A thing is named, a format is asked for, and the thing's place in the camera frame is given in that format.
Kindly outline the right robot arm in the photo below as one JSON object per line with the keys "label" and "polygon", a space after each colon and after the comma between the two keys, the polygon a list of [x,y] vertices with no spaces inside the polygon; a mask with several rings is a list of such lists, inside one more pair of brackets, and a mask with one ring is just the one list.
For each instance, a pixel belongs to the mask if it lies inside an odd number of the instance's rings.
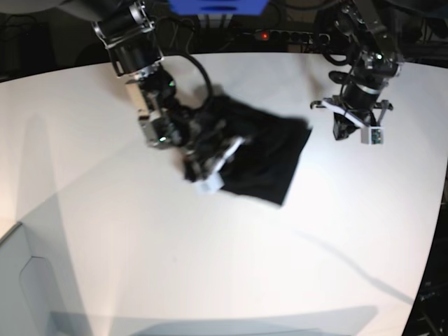
{"label": "right robot arm", "polygon": [[61,8],[92,24],[116,76],[126,78],[147,146],[178,149],[186,179],[209,188],[223,187],[222,170],[247,138],[230,131],[226,116],[230,98],[214,91],[202,64],[187,52],[179,53],[204,79],[206,98],[201,106],[191,108],[176,97],[176,81],[162,65],[156,23],[144,1],[65,1]]}

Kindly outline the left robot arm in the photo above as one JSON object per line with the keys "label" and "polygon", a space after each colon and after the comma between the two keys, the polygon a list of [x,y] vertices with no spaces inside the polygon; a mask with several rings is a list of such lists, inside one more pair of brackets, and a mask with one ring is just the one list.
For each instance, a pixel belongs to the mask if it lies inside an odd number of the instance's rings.
{"label": "left robot arm", "polygon": [[[333,27],[346,39],[345,58],[336,60],[320,35]],[[384,142],[382,120],[392,103],[380,99],[389,81],[400,74],[403,56],[394,36],[383,24],[373,1],[327,1],[317,13],[313,42],[318,51],[337,67],[349,65],[348,72],[331,71],[330,80],[340,86],[338,94],[313,101],[312,109],[326,109],[333,114],[333,136],[347,139],[360,132],[362,144]]]}

